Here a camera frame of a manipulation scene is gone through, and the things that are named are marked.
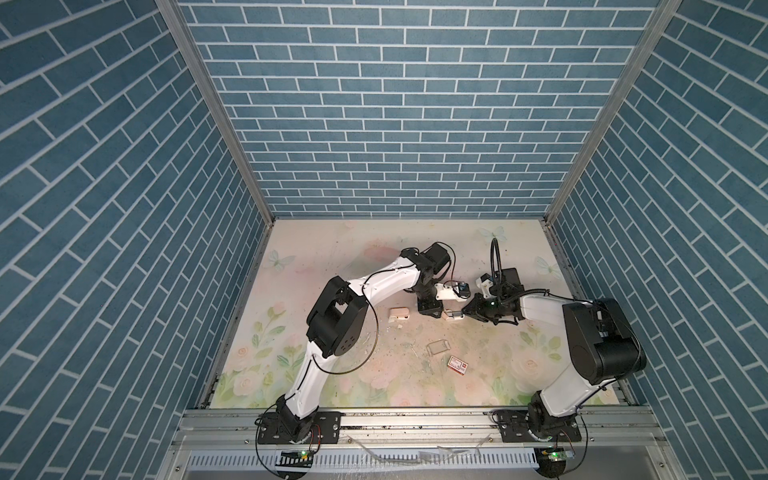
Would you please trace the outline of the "red staple box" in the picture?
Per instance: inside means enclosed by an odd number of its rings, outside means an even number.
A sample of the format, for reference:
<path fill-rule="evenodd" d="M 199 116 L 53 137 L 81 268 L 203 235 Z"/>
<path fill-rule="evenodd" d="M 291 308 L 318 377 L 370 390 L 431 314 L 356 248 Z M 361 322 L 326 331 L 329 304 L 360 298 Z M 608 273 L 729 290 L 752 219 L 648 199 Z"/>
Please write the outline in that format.
<path fill-rule="evenodd" d="M 460 375 L 465 375 L 468 370 L 468 364 L 454 355 L 449 357 L 447 367 Z"/>

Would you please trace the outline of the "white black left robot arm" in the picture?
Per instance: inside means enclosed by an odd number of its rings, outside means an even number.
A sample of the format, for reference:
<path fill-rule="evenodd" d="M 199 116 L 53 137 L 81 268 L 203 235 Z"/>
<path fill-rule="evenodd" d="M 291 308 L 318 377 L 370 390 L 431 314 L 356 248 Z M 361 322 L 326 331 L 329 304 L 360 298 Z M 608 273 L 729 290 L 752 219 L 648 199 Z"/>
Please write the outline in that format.
<path fill-rule="evenodd" d="M 366 315 L 391 295 L 416 295 L 420 314 L 438 318 L 443 302 L 437 286 L 453 265 L 453 256 L 441 243 L 424 250 L 406 248 L 389 265 L 358 279 L 331 278 L 307 316 L 308 344 L 293 386 L 276 401 L 276 413 L 290 435 L 302 436 L 311 427 L 322 389 L 336 360 L 357 342 Z"/>

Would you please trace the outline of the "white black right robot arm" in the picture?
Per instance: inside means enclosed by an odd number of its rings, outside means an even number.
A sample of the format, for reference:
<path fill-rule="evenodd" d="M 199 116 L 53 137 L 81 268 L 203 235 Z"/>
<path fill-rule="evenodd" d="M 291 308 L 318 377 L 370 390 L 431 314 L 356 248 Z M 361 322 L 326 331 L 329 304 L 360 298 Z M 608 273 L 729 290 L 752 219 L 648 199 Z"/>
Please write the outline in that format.
<path fill-rule="evenodd" d="M 583 300 L 526 289 L 514 268 L 484 274 L 476 286 L 480 291 L 462 308 L 465 316 L 494 325 L 539 321 L 565 330 L 569 364 L 528 404 L 528 430 L 538 439 L 569 427 L 598 391 L 647 364 L 640 340 L 614 299 Z"/>

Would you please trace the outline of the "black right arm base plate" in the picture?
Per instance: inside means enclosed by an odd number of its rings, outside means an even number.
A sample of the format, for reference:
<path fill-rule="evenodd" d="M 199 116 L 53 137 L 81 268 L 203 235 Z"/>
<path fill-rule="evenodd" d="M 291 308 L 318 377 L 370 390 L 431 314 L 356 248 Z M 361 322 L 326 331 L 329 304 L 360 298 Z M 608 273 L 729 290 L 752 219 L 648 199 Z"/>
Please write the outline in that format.
<path fill-rule="evenodd" d="M 576 416 L 551 417 L 547 413 L 524 409 L 498 409 L 488 414 L 503 443 L 554 442 L 577 443 L 582 440 Z"/>

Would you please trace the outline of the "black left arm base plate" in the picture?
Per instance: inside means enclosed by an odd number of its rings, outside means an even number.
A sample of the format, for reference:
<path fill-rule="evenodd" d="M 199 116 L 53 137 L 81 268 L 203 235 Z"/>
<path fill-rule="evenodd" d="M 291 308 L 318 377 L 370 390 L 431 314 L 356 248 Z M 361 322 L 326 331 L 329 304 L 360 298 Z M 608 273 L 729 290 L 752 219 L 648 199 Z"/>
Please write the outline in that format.
<path fill-rule="evenodd" d="M 296 420 L 291 413 L 265 412 L 254 422 L 258 427 L 260 444 L 288 445 L 307 443 L 310 436 L 321 446 L 337 444 L 341 429 L 342 413 L 319 411 L 309 417 Z"/>

